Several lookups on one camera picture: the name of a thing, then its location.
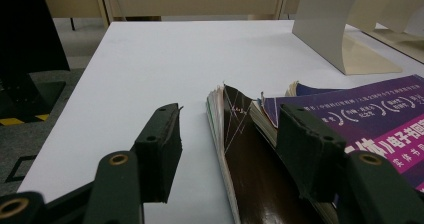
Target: white table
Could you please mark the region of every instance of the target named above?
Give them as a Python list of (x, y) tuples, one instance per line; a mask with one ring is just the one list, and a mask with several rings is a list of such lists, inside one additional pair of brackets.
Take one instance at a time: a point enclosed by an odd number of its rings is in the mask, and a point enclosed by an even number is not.
[(109, 27), (19, 191), (52, 201), (93, 180), (99, 160), (128, 150), (156, 108), (178, 102), (183, 153), (168, 204), (145, 204), (146, 223), (232, 223), (206, 116), (226, 83), (256, 98), (300, 80), (349, 88), (424, 66), (350, 31), (404, 68), (345, 76), (291, 33), (292, 21), (115, 22)]

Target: book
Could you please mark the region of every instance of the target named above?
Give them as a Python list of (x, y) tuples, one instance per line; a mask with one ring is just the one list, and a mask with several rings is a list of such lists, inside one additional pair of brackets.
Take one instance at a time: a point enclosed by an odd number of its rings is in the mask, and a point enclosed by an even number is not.
[(288, 96), (279, 97), (263, 94), (252, 104), (252, 118), (271, 145), (276, 145), (278, 128), (284, 128), (278, 125), (279, 106), (295, 104), (314, 113), (337, 131), (347, 142), (346, 153), (366, 150), (383, 156), (412, 187), (424, 191), (422, 77), (411, 75), (303, 96), (293, 91), (286, 94)]
[(211, 91), (206, 101), (235, 223), (323, 223), (322, 213), (334, 219), (335, 213), (317, 212), (315, 205), (299, 198), (287, 169), (256, 129), (251, 102), (228, 85)]

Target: gray carpet floor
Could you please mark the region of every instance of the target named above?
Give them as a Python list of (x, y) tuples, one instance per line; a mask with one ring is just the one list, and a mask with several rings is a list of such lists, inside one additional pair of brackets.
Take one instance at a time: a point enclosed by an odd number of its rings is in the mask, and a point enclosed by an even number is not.
[(17, 191), (84, 68), (32, 74), (34, 82), (65, 81), (66, 86), (46, 121), (0, 126), (0, 196)]

